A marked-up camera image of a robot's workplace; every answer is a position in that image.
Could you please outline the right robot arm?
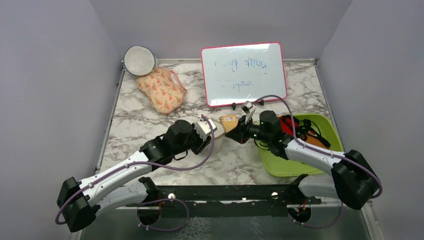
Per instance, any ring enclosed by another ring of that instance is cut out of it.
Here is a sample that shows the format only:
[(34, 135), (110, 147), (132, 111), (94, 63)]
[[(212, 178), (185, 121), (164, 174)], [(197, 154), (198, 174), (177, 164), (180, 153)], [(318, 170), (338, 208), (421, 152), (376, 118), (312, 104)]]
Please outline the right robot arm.
[(321, 179), (305, 177), (300, 184), (292, 186), (288, 196), (296, 204), (308, 197), (325, 197), (339, 199), (351, 209), (360, 210), (381, 192), (381, 181), (360, 152), (331, 151), (307, 144), (294, 134), (285, 133), (280, 118), (272, 110), (261, 112), (258, 124), (250, 115), (222, 116), (220, 121), (227, 138), (240, 144), (249, 139), (263, 142), (274, 156), (306, 164), (328, 175)]

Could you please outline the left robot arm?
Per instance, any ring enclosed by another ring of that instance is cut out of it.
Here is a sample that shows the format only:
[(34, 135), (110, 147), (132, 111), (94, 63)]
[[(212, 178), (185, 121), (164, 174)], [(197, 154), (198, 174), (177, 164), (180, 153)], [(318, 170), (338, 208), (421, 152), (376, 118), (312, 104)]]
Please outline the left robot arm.
[[(195, 123), (177, 120), (166, 133), (147, 141), (126, 160), (108, 170), (81, 180), (66, 179), (56, 200), (59, 210), (54, 222), (67, 225), (74, 233), (89, 226), (101, 211), (113, 204), (124, 206), (133, 198), (144, 205), (152, 205), (157, 200), (154, 188), (144, 186), (138, 192), (132, 192), (125, 184), (158, 168), (184, 171), (183, 167), (170, 166), (170, 162), (188, 151), (197, 155), (207, 145), (213, 148), (216, 130), (216, 124), (206, 116)], [(113, 192), (117, 193), (119, 203), (113, 203), (108, 197)]]

